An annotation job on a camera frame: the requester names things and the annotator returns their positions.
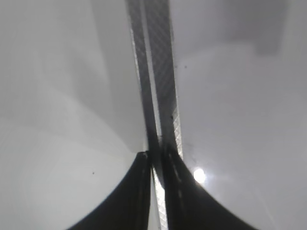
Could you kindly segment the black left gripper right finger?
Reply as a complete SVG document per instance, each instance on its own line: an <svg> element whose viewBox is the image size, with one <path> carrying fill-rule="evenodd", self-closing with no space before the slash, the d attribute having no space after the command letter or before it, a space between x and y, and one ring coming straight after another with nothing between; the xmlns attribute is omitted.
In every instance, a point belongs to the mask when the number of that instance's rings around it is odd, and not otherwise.
<svg viewBox="0 0 307 230"><path fill-rule="evenodd" d="M253 230L200 186L176 149L161 153L165 205L170 230Z"/></svg>

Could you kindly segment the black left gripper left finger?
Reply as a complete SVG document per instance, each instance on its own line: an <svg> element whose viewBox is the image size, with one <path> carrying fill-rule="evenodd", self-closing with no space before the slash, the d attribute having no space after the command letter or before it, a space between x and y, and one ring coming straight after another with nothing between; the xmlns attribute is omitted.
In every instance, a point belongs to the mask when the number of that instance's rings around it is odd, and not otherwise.
<svg viewBox="0 0 307 230"><path fill-rule="evenodd" d="M71 230L146 230L151 203L151 158L139 152L125 177Z"/></svg>

